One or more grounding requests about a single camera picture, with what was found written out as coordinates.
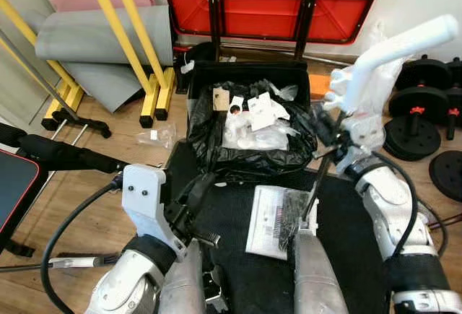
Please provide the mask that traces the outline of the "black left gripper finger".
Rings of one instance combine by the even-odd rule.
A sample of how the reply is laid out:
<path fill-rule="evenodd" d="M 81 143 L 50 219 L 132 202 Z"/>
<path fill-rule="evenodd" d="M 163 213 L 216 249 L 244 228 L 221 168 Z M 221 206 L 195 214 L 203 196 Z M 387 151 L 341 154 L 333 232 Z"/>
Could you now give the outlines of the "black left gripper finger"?
<path fill-rule="evenodd" d="M 189 189 L 189 213 L 197 215 L 201 209 L 204 197 L 217 179 L 216 173 L 202 173 L 192 180 L 191 189 Z"/>

